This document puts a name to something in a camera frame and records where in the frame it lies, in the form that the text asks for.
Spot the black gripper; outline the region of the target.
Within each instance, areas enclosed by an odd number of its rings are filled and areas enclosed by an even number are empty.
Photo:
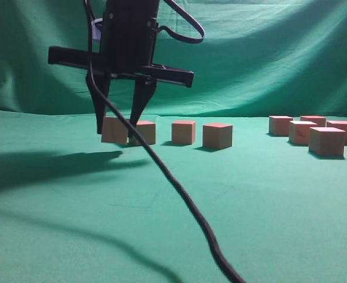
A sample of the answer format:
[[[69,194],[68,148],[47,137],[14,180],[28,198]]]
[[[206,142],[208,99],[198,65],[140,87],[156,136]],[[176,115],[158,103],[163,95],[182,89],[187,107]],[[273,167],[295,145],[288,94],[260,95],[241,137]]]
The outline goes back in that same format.
[[[153,63],[158,35],[158,1],[107,1],[103,17],[100,49],[88,52],[50,47],[48,63],[86,69],[96,74],[109,73],[113,79],[136,80],[130,124],[136,128],[144,109],[153,97],[157,81],[191,87],[192,71]],[[94,74],[98,89],[108,97],[110,78]],[[106,104],[85,77],[94,105],[97,133],[102,133]]]

